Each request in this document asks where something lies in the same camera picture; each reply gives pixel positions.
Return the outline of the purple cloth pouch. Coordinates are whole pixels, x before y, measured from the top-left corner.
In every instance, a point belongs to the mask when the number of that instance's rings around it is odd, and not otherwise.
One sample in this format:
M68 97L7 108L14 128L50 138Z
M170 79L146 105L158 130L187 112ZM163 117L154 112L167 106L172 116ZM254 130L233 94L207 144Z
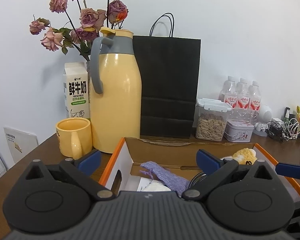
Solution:
M153 176L156 176L166 187L175 191L179 196L188 189L189 180L170 172L153 161L147 161L140 166L143 168L142 173L148 174L152 179Z

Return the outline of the white yellow plush hamster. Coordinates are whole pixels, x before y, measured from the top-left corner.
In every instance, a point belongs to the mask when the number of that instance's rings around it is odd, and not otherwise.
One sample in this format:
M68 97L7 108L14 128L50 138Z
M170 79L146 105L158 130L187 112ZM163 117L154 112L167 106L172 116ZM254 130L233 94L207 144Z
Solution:
M251 148L241 149L231 156L222 158L222 160L223 159L234 159L241 165L252 165L257 161L256 151Z

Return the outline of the white tissue wad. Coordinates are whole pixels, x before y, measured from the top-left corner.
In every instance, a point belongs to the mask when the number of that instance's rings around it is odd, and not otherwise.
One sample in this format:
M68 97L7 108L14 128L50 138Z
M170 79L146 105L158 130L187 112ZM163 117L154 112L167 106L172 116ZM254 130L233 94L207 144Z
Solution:
M158 180L152 180L148 178L140 178L140 182L137 191L141 192L165 192L171 191L170 188L165 186L162 182Z

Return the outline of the red orange cardboard box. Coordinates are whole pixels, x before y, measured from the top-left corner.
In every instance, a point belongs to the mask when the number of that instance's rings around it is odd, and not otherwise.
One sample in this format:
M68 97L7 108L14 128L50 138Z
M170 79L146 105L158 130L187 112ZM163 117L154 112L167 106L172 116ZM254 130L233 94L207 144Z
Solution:
M259 159L267 161L271 167L277 163L300 164L300 141L278 142L268 137L254 136L248 143L211 142L193 140L191 142L175 139L153 141L136 138L119 140L113 154L103 154L97 172L97 181L108 189L113 187L117 174L122 179L117 187L123 189L130 175L140 176L140 164L154 161L169 171L191 180L199 171L196 154L200 149L223 158L243 148L252 148Z

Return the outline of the yellow mug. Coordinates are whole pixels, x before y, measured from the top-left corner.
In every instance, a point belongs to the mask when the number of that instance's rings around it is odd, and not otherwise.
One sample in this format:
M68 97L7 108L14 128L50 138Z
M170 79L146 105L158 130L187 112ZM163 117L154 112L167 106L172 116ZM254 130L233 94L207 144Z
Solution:
M91 152L93 139L91 122L86 118L67 118L56 124L56 134L62 155L79 159Z

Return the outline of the white tin box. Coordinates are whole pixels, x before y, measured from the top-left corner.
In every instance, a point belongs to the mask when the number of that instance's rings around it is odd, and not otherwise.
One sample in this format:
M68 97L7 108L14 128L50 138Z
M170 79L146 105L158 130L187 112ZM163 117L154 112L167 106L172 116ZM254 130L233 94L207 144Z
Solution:
M224 137L230 142L250 142L254 125L248 121L228 120Z

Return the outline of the clear snack container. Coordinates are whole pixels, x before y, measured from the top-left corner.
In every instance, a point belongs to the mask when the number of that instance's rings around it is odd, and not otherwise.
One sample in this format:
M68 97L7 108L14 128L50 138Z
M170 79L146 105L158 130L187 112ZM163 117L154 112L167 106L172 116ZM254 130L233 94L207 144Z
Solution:
M197 99L198 121L196 138L220 142L223 139L226 124L232 106L227 102L215 99Z

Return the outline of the small white robot toy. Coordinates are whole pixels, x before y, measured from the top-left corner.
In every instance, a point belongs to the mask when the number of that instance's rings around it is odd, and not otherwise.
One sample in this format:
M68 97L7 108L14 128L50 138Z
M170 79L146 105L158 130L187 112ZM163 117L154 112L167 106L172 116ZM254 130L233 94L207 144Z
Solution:
M257 122L254 124L253 133L261 137L266 137L266 130L268 129L268 123L271 121L271 119L271 108L265 104L262 104L259 108Z

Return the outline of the water bottle middle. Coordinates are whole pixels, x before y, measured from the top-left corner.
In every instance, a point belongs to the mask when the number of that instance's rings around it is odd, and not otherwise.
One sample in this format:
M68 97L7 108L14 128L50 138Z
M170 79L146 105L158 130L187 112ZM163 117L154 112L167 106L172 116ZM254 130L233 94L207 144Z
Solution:
M238 120L247 120L249 116L249 103L250 94L248 89L247 80L240 78L236 85L237 103L236 103L236 116Z

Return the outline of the water bottle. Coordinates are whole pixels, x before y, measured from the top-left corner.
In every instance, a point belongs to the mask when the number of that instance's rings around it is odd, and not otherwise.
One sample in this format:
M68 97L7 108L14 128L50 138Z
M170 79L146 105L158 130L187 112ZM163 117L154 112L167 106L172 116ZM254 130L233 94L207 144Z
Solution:
M259 114L259 109L261 105L261 93L259 89L259 84L257 81L253 81L252 85L248 88L250 101L249 101L249 110L250 110L250 123L254 125L257 122L257 116Z
M238 120L247 120L249 116L249 103L250 94L248 89L247 80L240 78L236 85L237 103L236 103L236 116Z
M223 88L220 91L219 100L222 102L229 103L232 108L237 105L237 90L235 84L235 78L228 76L228 79L223 83Z

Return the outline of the water bottle left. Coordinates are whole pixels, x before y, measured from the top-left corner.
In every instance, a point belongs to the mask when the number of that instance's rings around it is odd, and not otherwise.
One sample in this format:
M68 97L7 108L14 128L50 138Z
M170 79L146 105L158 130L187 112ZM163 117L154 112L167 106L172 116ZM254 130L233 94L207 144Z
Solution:
M228 79L223 83L223 88L220 91L219 100L222 102L229 103L232 108L237 105L237 90L235 84L235 78L228 76Z

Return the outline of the white milk carton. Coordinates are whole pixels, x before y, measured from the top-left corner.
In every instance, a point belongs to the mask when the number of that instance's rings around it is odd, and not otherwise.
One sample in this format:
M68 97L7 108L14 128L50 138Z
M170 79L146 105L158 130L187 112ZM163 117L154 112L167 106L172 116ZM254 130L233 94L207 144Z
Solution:
M65 63L63 89L66 117L90 119L88 72L84 62Z

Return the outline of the glass flower vase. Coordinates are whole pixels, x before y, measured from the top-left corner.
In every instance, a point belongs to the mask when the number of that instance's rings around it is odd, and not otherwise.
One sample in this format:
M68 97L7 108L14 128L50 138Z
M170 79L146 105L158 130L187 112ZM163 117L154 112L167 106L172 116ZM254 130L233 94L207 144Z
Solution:
M89 104L90 104L90 81L91 81L91 77L90 77L90 61L86 62L86 68L87 68L87 74L88 74L88 99L89 99Z

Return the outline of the black paper bag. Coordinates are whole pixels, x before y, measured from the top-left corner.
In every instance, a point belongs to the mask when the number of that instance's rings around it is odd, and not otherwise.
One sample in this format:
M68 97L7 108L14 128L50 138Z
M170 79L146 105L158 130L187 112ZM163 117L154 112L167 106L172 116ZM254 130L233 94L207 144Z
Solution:
M141 135L189 138L196 110L199 39L174 37L174 16L167 37L134 36L142 81Z

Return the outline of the dried pink rose bouquet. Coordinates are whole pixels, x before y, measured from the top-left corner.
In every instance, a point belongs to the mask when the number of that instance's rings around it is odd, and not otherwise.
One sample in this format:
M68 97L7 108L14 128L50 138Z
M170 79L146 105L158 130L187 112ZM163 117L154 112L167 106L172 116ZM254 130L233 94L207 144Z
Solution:
M121 0L107 0L106 7L98 9L88 7L87 0L50 0L49 10L64 14L65 24L58 28L46 18L33 16L30 34L43 34L40 44L48 51L61 50L66 55L75 48L86 61L90 61L93 42L101 29L121 29L129 13Z

